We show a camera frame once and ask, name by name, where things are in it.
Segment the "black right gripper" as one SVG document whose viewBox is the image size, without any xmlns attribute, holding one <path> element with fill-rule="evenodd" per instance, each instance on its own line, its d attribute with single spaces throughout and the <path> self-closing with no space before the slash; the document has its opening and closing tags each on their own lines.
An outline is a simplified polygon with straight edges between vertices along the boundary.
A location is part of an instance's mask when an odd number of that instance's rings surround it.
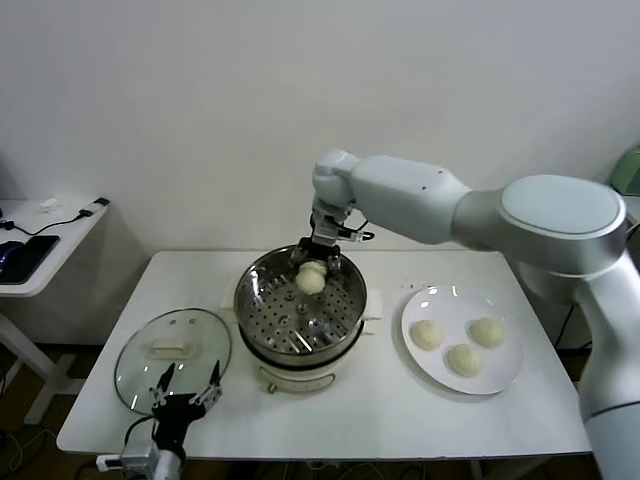
<svg viewBox="0 0 640 480">
<path fill-rule="evenodd" d="M 328 274 L 339 275 L 342 269 L 341 250 L 338 245 L 327 246 L 313 241 L 312 237 L 303 237 L 289 256 L 291 268 L 298 268 L 304 261 L 326 261 Z"/>
</svg>

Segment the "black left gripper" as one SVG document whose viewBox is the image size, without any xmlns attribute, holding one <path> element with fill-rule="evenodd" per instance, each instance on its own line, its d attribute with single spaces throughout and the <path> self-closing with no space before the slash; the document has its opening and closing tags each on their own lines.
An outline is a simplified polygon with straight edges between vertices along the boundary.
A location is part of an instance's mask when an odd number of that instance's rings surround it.
<svg viewBox="0 0 640 480">
<path fill-rule="evenodd" d="M 203 418 L 205 408 L 212 408 L 222 395 L 219 360 L 214 365 L 206 388 L 195 397 L 166 397 L 174 373 L 175 364 L 171 363 L 156 384 L 149 388 L 151 408 L 157 421 L 153 440 L 160 450 L 181 449 L 191 423 Z"/>
</svg>

